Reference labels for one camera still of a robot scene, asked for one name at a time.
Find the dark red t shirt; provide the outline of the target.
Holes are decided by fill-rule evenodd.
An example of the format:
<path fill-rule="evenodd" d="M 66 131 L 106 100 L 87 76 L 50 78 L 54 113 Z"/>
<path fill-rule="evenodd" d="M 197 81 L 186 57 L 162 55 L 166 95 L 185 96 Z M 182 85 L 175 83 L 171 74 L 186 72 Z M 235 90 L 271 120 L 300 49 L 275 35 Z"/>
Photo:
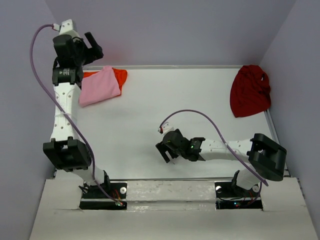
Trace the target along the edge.
<path fill-rule="evenodd" d="M 236 74 L 229 103 L 236 118 L 249 117 L 271 106 L 269 77 L 258 65 L 244 65 Z"/>

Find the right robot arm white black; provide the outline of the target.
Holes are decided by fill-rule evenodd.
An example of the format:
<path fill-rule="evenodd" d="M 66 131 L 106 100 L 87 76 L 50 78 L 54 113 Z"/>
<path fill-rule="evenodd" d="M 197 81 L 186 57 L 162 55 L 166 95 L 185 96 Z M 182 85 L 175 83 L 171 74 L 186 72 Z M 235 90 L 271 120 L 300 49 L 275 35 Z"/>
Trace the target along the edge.
<path fill-rule="evenodd" d="M 259 183 L 266 185 L 267 181 L 281 182 L 284 178 L 287 150 L 262 133 L 237 141 L 187 139 L 179 129 L 170 129 L 162 135 L 162 141 L 155 147 L 166 163 L 181 157 L 190 162 L 227 160 L 243 165 L 230 183 L 235 196 L 242 196 Z"/>

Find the pink t shirt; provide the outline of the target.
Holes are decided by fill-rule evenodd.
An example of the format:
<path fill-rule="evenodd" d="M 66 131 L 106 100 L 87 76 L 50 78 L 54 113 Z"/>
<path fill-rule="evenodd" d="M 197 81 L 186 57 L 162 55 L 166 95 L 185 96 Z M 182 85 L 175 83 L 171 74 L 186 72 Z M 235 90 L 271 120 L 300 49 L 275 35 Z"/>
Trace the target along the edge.
<path fill-rule="evenodd" d="M 81 107 L 117 97 L 120 86 L 111 66 L 104 66 L 98 72 L 85 72 L 81 82 L 78 103 Z"/>

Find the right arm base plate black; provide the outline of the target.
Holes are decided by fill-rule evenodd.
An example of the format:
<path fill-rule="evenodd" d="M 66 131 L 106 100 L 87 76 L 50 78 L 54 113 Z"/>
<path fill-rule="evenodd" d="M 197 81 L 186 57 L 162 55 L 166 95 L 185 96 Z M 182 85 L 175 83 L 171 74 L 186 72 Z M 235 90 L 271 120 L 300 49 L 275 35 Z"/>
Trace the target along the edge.
<path fill-rule="evenodd" d="M 250 190 L 232 186 L 231 182 L 220 181 L 214 184 L 217 210 L 262 210 L 262 185 L 254 185 Z"/>

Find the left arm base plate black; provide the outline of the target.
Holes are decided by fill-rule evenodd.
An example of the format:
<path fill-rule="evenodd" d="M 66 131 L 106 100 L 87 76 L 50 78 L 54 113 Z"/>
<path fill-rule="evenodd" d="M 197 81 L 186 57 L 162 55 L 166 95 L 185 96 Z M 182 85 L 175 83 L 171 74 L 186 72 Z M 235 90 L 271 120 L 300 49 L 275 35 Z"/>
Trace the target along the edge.
<path fill-rule="evenodd" d="M 79 208 L 82 210 L 110 210 L 121 211 L 127 209 L 128 183 L 124 181 L 111 181 L 110 188 L 103 184 L 103 190 L 109 195 L 106 196 L 98 186 L 89 186 L 86 183 L 80 185 L 81 198 Z"/>

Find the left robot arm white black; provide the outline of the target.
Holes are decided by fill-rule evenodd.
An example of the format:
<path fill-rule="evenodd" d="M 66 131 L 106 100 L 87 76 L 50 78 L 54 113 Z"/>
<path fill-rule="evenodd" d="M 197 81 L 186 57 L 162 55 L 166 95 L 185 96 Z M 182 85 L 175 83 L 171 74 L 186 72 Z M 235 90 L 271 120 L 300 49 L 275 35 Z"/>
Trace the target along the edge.
<path fill-rule="evenodd" d="M 78 100 L 82 90 L 83 66 L 103 57 L 103 50 L 90 32 L 85 37 L 60 34 L 53 39 L 57 54 L 52 68 L 55 104 L 54 126 L 43 152 L 57 170 L 73 173 L 84 181 L 83 193 L 93 189 L 97 196 L 110 194 L 108 174 L 95 164 L 93 150 L 77 127 Z"/>

